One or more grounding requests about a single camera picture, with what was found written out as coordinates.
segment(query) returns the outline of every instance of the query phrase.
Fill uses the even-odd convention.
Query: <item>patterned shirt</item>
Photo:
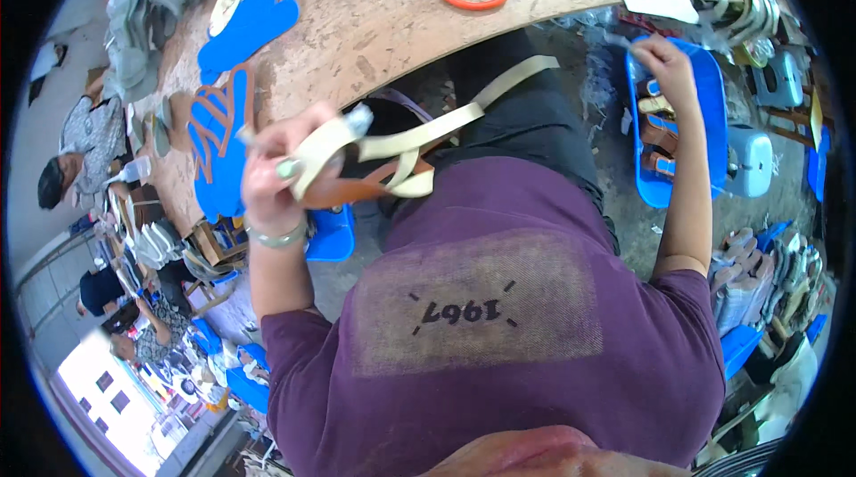
[[[103,183],[111,177],[110,163],[125,153],[124,128],[118,97],[93,108],[92,99],[82,96],[62,124],[59,154],[83,154],[83,166],[72,184],[81,207],[95,206],[95,194],[103,192]]]
[[[153,325],[148,325],[134,342],[135,360],[144,364],[155,364],[166,358],[167,354],[181,343],[184,331],[190,326],[190,320],[178,312],[178,308],[165,299],[156,300],[152,313],[169,327],[169,343],[157,343],[157,334]]]

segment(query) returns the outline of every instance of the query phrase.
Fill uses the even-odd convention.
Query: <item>workbench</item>
[[[170,97],[172,149],[156,159],[151,142],[140,153],[152,156],[148,182],[182,236],[202,212],[193,193],[195,170],[186,123],[190,99],[199,87],[196,57],[208,41],[210,13],[217,0],[188,9],[167,42],[154,94],[137,102],[140,114],[155,111]],[[462,48],[533,22],[621,0],[508,0],[495,10],[467,12],[442,0],[296,0],[300,20],[250,58],[255,69],[257,125],[285,119],[318,100],[341,108],[393,80]]]

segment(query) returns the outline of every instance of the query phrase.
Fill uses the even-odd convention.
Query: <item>dark hair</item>
[[[59,156],[50,158],[42,176],[38,179],[38,206],[53,209],[62,200],[62,169]]]

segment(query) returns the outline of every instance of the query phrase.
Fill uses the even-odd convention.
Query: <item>worn print patch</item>
[[[550,230],[393,253],[354,289],[354,375],[594,356],[604,348],[594,301],[588,259]]]

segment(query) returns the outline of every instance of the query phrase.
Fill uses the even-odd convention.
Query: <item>window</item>
[[[105,371],[104,374],[101,375],[101,377],[95,381],[95,384],[97,384],[99,386],[99,389],[101,389],[101,392],[104,393],[105,391],[107,391],[107,388],[109,388],[110,385],[113,384],[113,377],[111,377],[110,374]]]
[[[121,414],[122,411],[125,409],[125,407],[128,406],[128,403],[130,403],[130,402],[131,402],[131,400],[128,399],[128,396],[125,395],[124,392],[120,391],[119,393],[117,393],[115,395],[115,397],[113,397],[113,400],[110,401],[110,404],[113,405],[113,408],[115,408],[116,412]]]
[[[107,427],[107,424],[104,423],[103,419],[101,419],[101,418],[95,419],[95,427],[99,428],[101,430],[101,432],[103,432],[104,434],[107,433],[108,427]]]

